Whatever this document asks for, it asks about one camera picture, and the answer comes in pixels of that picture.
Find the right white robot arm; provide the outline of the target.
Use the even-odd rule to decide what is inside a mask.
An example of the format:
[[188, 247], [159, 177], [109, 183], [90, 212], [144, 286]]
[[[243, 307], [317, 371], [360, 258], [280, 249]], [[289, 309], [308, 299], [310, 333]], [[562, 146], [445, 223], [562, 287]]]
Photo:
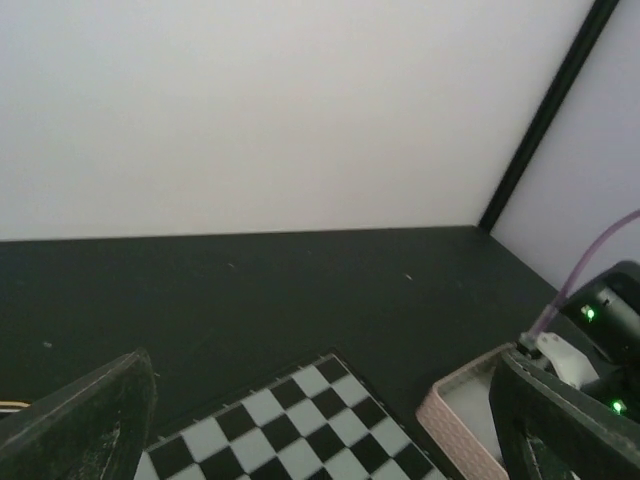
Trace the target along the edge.
[[614, 413], [639, 421], [639, 264], [621, 261], [576, 290], [560, 313], [614, 367], [580, 390]]

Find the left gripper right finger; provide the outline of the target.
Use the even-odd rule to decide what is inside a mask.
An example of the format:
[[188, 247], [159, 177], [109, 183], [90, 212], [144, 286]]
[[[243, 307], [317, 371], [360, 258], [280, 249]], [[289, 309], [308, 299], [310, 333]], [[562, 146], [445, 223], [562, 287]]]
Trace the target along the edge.
[[639, 425], [520, 353], [499, 355], [489, 401], [510, 479], [639, 477]]

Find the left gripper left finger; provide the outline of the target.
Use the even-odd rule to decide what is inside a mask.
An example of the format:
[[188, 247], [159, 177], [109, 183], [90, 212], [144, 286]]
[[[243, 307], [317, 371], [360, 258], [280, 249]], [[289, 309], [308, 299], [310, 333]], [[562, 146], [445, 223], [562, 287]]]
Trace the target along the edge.
[[1, 421], [1, 477], [132, 479], [156, 400], [146, 350], [122, 355]]

